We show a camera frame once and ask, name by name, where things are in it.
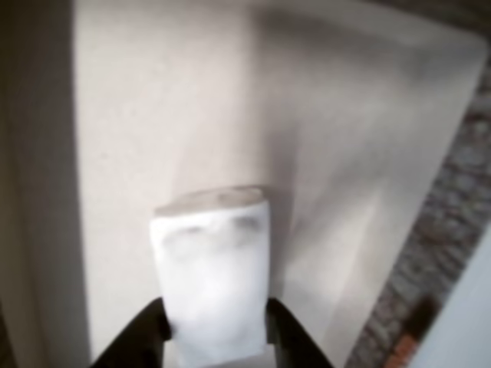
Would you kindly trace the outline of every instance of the white sponge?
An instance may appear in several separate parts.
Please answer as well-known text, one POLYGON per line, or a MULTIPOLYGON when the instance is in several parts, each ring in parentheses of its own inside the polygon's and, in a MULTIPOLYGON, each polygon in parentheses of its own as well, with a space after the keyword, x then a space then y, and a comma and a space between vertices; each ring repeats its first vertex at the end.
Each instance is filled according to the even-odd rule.
POLYGON ((269 204, 262 192, 183 197, 157 210, 150 237, 180 365, 261 354, 269 288, 269 204))

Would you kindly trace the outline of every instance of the white foam block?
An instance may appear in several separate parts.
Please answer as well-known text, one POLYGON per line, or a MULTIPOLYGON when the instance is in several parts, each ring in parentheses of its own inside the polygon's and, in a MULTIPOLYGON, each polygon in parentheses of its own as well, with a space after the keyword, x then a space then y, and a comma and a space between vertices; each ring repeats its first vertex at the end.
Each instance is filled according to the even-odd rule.
POLYGON ((260 191, 187 196, 157 213, 150 236, 180 365, 263 353, 269 206, 260 191))

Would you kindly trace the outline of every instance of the white wall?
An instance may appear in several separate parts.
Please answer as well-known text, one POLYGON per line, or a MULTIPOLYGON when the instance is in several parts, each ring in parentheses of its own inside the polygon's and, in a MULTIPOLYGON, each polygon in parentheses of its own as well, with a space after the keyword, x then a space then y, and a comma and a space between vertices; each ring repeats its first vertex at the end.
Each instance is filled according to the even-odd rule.
POLYGON ((4 102, 0 99, 0 304, 18 368, 46 368, 38 305, 22 233, 4 102))

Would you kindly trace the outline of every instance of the white surface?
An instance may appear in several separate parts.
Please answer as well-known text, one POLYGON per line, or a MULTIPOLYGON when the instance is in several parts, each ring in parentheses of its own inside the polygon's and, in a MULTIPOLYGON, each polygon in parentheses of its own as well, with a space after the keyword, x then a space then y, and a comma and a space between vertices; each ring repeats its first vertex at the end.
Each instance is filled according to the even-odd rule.
MULTIPOLYGON (((240 191, 216 195, 240 196, 240 191)), ((263 353, 268 203, 158 215, 150 223, 150 238, 180 365, 212 366, 263 353)))
POLYGON ((14 79, 9 115, 55 368, 87 366, 85 343, 96 357, 160 294, 151 210, 218 186, 265 187, 273 292, 337 367, 356 341, 484 43, 347 0, 278 2, 287 12, 243 4, 75 2, 78 176, 56 45, 70 32, 57 5, 39 5, 42 21, 21 17, 36 28, 17 50, 28 70, 14 79))
POLYGON ((491 366, 491 228, 410 368, 491 366))
MULTIPOLYGON (((180 368, 177 362, 176 346, 172 340, 165 343, 162 368, 180 368)), ((261 355, 251 356, 210 368, 278 368, 275 358, 275 347, 268 345, 265 352, 261 355)))

